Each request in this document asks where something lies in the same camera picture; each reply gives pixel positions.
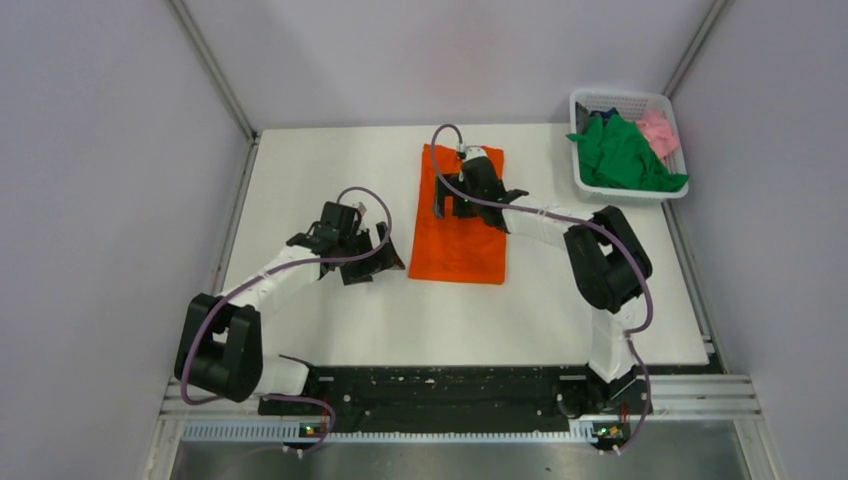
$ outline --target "plastic laundry basket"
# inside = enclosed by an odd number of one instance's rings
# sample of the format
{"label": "plastic laundry basket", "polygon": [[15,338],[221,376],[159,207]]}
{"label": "plastic laundry basket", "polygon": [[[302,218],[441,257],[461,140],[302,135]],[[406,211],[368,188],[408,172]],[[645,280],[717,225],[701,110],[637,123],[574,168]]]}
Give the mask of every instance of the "plastic laundry basket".
{"label": "plastic laundry basket", "polygon": [[[668,123],[671,124],[674,134],[680,138],[677,131],[677,123],[674,121],[674,112],[671,110],[671,102],[663,95],[655,93],[624,92],[614,90],[600,90],[594,88],[579,88],[571,92],[569,99],[571,113],[571,133],[577,133],[576,104],[580,103],[590,112],[593,110],[606,111],[615,107],[618,113],[629,121],[642,118],[645,110],[651,108],[665,114]],[[593,187],[586,185],[580,178],[580,159],[577,152],[577,144],[571,145],[571,158],[574,170],[574,183],[577,184],[577,196],[581,200],[603,203],[659,203],[663,200],[681,198],[689,192],[689,182],[683,185],[678,192],[650,192],[647,190],[627,190],[622,188]],[[686,173],[686,164],[683,163],[683,150],[677,148],[665,161],[666,167],[671,173]]]}

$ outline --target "gray wall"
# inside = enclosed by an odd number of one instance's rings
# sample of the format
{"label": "gray wall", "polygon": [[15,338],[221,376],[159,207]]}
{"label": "gray wall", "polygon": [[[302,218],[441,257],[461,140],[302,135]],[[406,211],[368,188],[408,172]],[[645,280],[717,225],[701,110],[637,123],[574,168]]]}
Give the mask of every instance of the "gray wall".
{"label": "gray wall", "polygon": [[138,478],[245,145],[162,0],[6,0],[0,65],[0,478]]}
{"label": "gray wall", "polygon": [[565,120],[660,91],[711,0],[188,0],[258,129]]}
{"label": "gray wall", "polygon": [[740,0],[676,99],[680,202],[791,478],[845,478],[848,3]]}

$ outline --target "white tabletop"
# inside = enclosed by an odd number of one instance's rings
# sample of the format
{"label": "white tabletop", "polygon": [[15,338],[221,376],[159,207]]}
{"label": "white tabletop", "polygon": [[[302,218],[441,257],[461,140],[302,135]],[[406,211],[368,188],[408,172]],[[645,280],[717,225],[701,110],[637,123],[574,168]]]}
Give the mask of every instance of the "white tabletop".
{"label": "white tabletop", "polygon": [[[504,150],[507,189],[585,211],[571,179],[568,125],[461,126],[465,141]],[[262,133],[226,277],[241,282],[316,221],[343,188],[376,191],[391,209],[392,239],[409,262],[421,150],[433,126],[266,130]],[[450,132],[442,145],[455,146]],[[366,220],[382,219],[365,195]],[[654,266],[656,316],[635,344],[654,365],[707,363],[701,332],[659,206],[622,207]],[[526,292],[535,292],[528,297]],[[644,297],[638,299],[644,315]],[[503,285],[410,280],[380,273],[344,287],[338,272],[263,316],[266,353],[325,365],[581,365],[591,345],[590,307],[562,250],[510,236]]]}

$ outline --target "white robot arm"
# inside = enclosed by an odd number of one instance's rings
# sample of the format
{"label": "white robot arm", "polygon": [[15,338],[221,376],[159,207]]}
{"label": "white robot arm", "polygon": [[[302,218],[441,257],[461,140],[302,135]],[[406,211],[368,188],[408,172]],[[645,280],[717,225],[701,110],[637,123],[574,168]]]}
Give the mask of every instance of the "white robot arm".
{"label": "white robot arm", "polygon": [[[345,285],[370,282],[383,270],[405,268],[388,237],[387,224],[364,228],[363,216],[361,205],[327,202],[321,219],[289,239],[246,283],[219,297],[200,294],[192,299],[174,375],[182,379],[190,360],[188,383],[223,398],[241,402],[265,393],[299,395],[309,369],[302,362],[265,352],[260,310],[276,312],[289,297],[336,267]],[[190,358],[195,342],[198,346]]]}
{"label": "white robot arm", "polygon": [[[627,329],[636,327],[635,297],[642,293],[631,265],[616,248],[609,254],[601,245],[609,242],[592,229],[572,225],[530,212],[548,212],[565,217],[587,219],[618,237],[635,259],[645,278],[651,275],[651,262],[645,254],[622,212],[606,207],[591,213],[573,212],[555,205],[546,205],[522,190],[507,191],[497,177],[485,150],[478,146],[460,146],[461,171],[436,178],[435,215],[446,215],[445,198],[453,196],[453,215],[482,217],[490,227],[509,234],[523,235],[565,250],[571,261],[577,287],[592,305],[592,350],[588,365],[606,384],[617,384],[620,391],[634,377],[634,359],[625,338]],[[457,198],[454,190],[487,204],[475,204]],[[508,205],[515,208],[504,208]]]}

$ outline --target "orange towel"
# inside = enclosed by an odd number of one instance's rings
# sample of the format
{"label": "orange towel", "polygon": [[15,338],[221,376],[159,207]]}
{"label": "orange towel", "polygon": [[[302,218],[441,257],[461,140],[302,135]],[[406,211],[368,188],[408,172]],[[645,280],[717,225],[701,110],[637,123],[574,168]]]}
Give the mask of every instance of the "orange towel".
{"label": "orange towel", "polygon": [[[483,147],[503,175],[503,150]],[[443,174],[459,173],[456,151],[436,147],[436,160]],[[479,217],[453,216],[453,200],[445,200],[445,218],[433,215],[436,198],[436,172],[430,160],[430,146],[421,154],[421,185],[418,216],[409,278],[444,282],[489,283],[500,285],[506,276],[506,234],[487,227]]]}

